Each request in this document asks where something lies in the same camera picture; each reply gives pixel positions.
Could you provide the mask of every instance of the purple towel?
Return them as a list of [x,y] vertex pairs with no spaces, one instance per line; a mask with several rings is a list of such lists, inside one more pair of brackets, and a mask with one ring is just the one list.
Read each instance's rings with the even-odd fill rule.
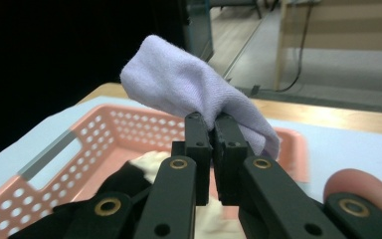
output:
[[250,99],[206,62],[158,36],[144,39],[120,80],[132,100],[182,118],[198,112],[209,129],[220,112],[229,114],[256,155],[265,150],[278,157],[278,135]]

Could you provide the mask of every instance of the brass screw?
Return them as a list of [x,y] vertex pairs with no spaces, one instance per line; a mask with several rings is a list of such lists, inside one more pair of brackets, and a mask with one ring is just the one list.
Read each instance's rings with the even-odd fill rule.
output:
[[98,216],[110,216],[120,209],[121,202],[116,197],[107,197],[102,199],[95,206],[95,214]]
[[272,166],[268,160],[262,158],[255,159],[253,165],[260,169],[267,169]]
[[172,161],[170,161],[170,167],[174,169],[182,169],[182,168],[185,168],[187,165],[188,165],[187,161],[180,158],[173,159]]
[[[351,208],[351,205],[357,207],[358,210],[354,210],[353,208]],[[339,206],[343,209],[343,211],[356,217],[367,217],[370,215],[370,211],[364,204],[353,199],[340,199]]]

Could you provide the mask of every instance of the power cord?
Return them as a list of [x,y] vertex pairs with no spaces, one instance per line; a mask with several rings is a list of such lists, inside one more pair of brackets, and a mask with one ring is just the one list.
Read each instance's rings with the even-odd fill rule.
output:
[[258,91],[283,93],[283,92],[288,91],[290,88],[292,88],[293,85],[295,85],[295,83],[299,79],[299,76],[300,76],[300,74],[302,72],[302,52],[303,52],[303,48],[304,48],[304,45],[305,45],[306,33],[308,31],[309,17],[311,16],[311,10],[312,10],[313,6],[314,6],[314,0],[309,0],[308,1],[308,10],[307,10],[306,16],[305,16],[305,24],[303,26],[302,39],[300,41],[300,46],[299,46],[299,54],[298,54],[298,61],[297,61],[297,72],[296,72],[295,79],[293,80],[293,82],[289,86],[287,86],[284,89],[279,89],[279,90],[259,89]]

